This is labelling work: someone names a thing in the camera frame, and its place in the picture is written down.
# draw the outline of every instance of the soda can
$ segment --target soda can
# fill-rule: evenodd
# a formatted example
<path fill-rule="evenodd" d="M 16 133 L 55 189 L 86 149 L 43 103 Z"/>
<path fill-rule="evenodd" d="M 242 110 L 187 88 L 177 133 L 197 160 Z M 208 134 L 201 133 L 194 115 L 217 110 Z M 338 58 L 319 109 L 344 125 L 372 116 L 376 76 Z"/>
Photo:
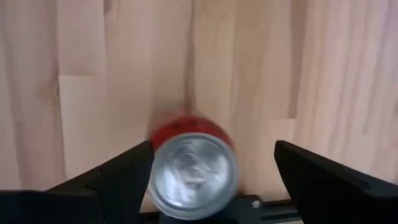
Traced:
<path fill-rule="evenodd" d="M 173 106 L 152 119 L 149 194 L 166 215 L 197 220 L 228 204 L 238 188 L 238 167 L 226 132 L 187 111 Z"/>

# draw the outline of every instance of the metal bolt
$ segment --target metal bolt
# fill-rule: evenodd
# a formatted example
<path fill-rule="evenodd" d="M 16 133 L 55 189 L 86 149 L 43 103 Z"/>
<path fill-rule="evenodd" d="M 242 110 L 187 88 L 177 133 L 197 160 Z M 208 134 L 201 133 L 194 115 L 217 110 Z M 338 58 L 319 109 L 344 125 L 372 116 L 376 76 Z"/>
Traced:
<path fill-rule="evenodd" d="M 253 206 L 253 208 L 259 208 L 261 205 L 261 202 L 258 200 L 255 200 L 251 203 L 251 206 Z"/>

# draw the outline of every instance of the can top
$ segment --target can top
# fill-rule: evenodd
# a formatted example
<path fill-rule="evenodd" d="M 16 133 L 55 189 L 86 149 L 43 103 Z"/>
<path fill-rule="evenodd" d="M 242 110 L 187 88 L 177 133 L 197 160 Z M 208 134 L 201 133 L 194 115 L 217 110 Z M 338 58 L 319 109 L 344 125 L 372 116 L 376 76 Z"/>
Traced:
<path fill-rule="evenodd" d="M 220 211 L 238 187 L 235 157 L 222 140 L 205 133 L 181 134 L 156 152 L 149 181 L 153 203 L 182 220 Z"/>

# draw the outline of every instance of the red label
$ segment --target red label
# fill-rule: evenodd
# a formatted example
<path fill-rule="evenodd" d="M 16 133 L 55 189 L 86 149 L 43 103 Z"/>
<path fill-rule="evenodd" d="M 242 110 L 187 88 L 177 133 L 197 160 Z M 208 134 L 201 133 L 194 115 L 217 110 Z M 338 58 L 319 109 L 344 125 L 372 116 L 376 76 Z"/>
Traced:
<path fill-rule="evenodd" d="M 233 149 L 232 140 L 214 122 L 196 116 L 184 116 L 175 121 L 167 123 L 154 132 L 150 138 L 156 151 L 164 142 L 179 134 L 205 133 L 221 139 Z"/>

